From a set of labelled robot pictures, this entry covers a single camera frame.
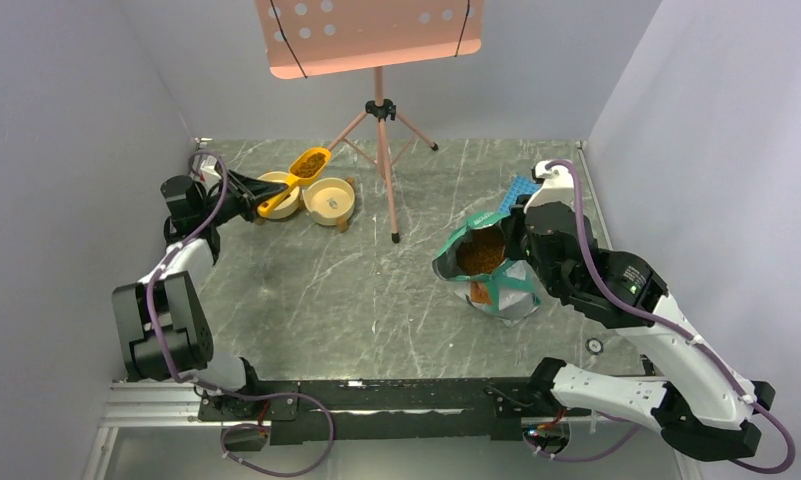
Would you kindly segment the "green pet food bag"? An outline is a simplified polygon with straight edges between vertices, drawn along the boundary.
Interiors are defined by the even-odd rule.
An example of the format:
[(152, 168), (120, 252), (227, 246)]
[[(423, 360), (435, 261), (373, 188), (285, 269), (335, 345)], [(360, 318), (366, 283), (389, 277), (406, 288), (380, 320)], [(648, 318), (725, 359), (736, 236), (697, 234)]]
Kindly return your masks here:
[(466, 304), (507, 324), (524, 319), (541, 305), (540, 283), (529, 264), (523, 260), (514, 261), (505, 257), (505, 263), (490, 275), (449, 279), (436, 277), (450, 284), (454, 293)]

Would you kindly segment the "yellow plastic food scoop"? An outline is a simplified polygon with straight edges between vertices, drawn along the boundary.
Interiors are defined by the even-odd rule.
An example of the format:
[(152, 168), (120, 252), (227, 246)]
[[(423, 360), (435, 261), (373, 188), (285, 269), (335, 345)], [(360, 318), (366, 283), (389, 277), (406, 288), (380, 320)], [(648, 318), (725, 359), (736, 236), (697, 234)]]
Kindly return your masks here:
[(266, 201), (266, 207), (273, 210), (281, 201), (281, 196), (286, 195), (295, 186), (300, 188), (302, 194), (306, 187), (318, 179), (330, 159), (331, 152), (323, 147), (312, 147), (300, 154), (288, 168), (288, 177), (284, 182), (287, 184), (286, 190)]

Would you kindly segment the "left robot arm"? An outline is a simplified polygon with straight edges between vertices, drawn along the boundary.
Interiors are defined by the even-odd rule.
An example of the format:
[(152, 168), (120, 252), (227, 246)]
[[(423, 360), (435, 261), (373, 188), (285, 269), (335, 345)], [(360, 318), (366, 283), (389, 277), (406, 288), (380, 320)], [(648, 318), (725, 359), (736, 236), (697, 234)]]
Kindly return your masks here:
[(219, 259), (219, 226), (235, 217), (257, 219), (259, 205), (283, 189), (234, 171), (212, 187), (188, 175), (162, 183), (169, 211), (166, 253), (149, 274), (111, 296), (129, 381), (192, 383), (212, 396), (224, 395), (224, 407), (240, 420), (261, 411), (264, 394), (254, 368), (241, 357), (216, 352), (197, 285)]

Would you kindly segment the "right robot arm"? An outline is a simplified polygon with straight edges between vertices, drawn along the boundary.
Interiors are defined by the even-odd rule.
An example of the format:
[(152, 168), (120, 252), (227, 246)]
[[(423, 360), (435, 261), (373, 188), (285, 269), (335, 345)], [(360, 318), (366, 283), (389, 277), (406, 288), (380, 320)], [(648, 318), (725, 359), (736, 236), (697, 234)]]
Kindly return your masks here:
[(533, 206), (519, 196), (502, 227), (505, 254), (535, 272), (564, 306), (635, 345), (663, 379), (588, 372), (545, 357), (527, 383), (540, 415), (591, 409), (652, 430), (675, 450), (705, 462), (756, 454), (762, 438), (751, 418), (769, 409), (774, 388), (735, 374), (684, 318), (666, 282), (642, 258), (600, 248), (591, 223), (562, 202)]

